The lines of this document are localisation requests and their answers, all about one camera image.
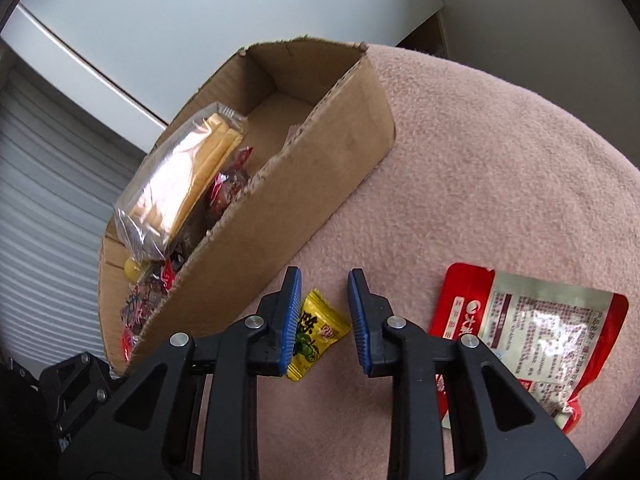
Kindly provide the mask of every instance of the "metal screw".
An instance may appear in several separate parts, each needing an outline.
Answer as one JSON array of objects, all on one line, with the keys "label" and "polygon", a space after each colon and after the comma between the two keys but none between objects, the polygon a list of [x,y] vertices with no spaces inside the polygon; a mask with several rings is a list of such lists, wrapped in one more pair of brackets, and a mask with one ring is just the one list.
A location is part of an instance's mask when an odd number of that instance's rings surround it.
[{"label": "metal screw", "polygon": [[391,328],[404,328],[406,326],[406,319],[400,316],[389,316],[386,318],[386,324]]},{"label": "metal screw", "polygon": [[260,328],[264,325],[264,320],[260,316],[249,316],[244,320],[244,325],[247,328]]},{"label": "metal screw", "polygon": [[176,332],[169,339],[169,343],[173,346],[185,346],[189,342],[189,335],[184,332]]},{"label": "metal screw", "polygon": [[465,334],[460,338],[460,342],[467,348],[475,348],[480,344],[480,340],[473,334]]}]

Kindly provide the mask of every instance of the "snack package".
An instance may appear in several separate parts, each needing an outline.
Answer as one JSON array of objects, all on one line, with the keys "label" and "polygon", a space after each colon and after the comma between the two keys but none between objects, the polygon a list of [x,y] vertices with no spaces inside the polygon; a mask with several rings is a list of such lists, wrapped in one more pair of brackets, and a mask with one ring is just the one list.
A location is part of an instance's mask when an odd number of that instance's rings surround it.
[{"label": "snack package", "polygon": [[121,339],[122,351],[127,361],[146,322],[173,288],[175,275],[183,262],[181,256],[172,254],[172,259],[168,259],[163,264],[152,263],[147,276],[131,289],[131,294],[120,309],[120,317],[124,325]]},{"label": "snack package", "polygon": [[226,208],[249,182],[249,175],[243,167],[253,150],[252,147],[238,150],[231,163],[214,177],[207,191],[206,218],[209,229],[222,218]]},{"label": "snack package", "polygon": [[331,308],[320,292],[312,290],[300,310],[287,377],[299,381],[329,346],[343,338],[350,329],[349,322]]},{"label": "snack package", "polygon": [[164,259],[245,132],[245,117],[213,103],[191,116],[142,162],[114,206],[118,237],[136,262]]},{"label": "snack package", "polygon": [[[477,335],[565,432],[580,420],[577,395],[600,373],[628,310],[621,294],[468,264],[449,267],[430,333]],[[446,378],[437,378],[449,428]]]}]

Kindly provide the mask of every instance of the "cardboard box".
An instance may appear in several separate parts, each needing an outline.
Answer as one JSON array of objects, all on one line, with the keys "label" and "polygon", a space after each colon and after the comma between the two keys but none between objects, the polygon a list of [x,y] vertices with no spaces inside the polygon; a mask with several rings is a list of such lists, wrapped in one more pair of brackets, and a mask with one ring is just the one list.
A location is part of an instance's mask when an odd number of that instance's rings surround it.
[{"label": "cardboard box", "polygon": [[[252,180],[184,264],[171,295],[146,324],[134,367],[175,332],[225,329],[388,153],[395,127],[364,44],[312,38],[262,43],[232,56],[156,142],[200,108],[227,104],[248,117]],[[283,147],[289,127],[302,124]],[[100,251],[104,347],[122,373],[120,308],[129,293],[127,251],[113,220]]]}]

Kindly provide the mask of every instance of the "red foil package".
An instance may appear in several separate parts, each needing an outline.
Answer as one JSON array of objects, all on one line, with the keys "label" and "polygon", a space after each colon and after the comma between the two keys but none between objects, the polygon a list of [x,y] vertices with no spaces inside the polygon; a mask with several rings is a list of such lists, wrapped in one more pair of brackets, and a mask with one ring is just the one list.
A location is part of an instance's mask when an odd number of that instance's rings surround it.
[{"label": "red foil package", "polygon": [[[582,415],[577,395],[598,377],[627,310],[621,294],[456,263],[430,333],[477,335],[567,433]],[[438,397],[448,428],[442,377]]]},{"label": "red foil package", "polygon": [[158,266],[141,283],[133,286],[127,302],[120,309],[120,317],[124,324],[122,352],[127,361],[131,358],[145,323],[173,288],[177,270],[175,266],[180,263],[181,260],[176,258]]},{"label": "red foil package", "polygon": [[206,218],[209,228],[222,218],[226,208],[249,182],[249,176],[243,168],[253,150],[253,147],[238,150],[231,163],[214,177],[207,191]]}]

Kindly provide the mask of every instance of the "candy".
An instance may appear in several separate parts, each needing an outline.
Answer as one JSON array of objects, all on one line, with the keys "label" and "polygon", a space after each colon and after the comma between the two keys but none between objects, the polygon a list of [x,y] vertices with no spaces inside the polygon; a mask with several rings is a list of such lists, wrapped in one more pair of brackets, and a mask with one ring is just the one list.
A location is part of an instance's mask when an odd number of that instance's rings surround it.
[{"label": "candy", "polygon": [[249,175],[243,167],[253,150],[251,146],[238,150],[229,164],[213,178],[207,191],[206,218],[209,228],[222,218],[226,208],[249,182]]},{"label": "candy", "polygon": [[178,255],[165,261],[164,264],[154,263],[146,278],[132,287],[127,301],[120,309],[124,326],[121,339],[122,351],[127,361],[138,343],[146,322],[173,288],[175,273],[180,269],[181,263],[182,259]]},{"label": "candy", "polygon": [[331,308],[317,289],[310,292],[300,312],[287,377],[299,381],[329,346],[343,338],[350,329],[347,320]]},{"label": "candy", "polygon": [[144,280],[151,270],[151,262],[146,260],[141,264],[133,258],[127,258],[124,262],[124,273],[131,283],[139,283]]}]

